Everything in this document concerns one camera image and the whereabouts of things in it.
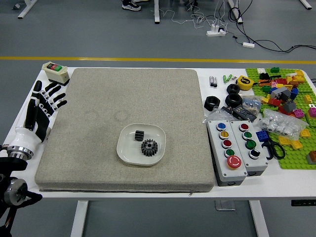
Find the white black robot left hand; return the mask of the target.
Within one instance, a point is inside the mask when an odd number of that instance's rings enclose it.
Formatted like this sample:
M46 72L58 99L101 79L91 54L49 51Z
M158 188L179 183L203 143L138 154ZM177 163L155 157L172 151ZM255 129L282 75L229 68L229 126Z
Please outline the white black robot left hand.
M50 118L67 104L66 93L60 92L61 89L62 86L56 82L43 87L42 81L36 81L26 105L26 117L15 128L16 135L9 144L9 152L31 154L45 140L49 133Z

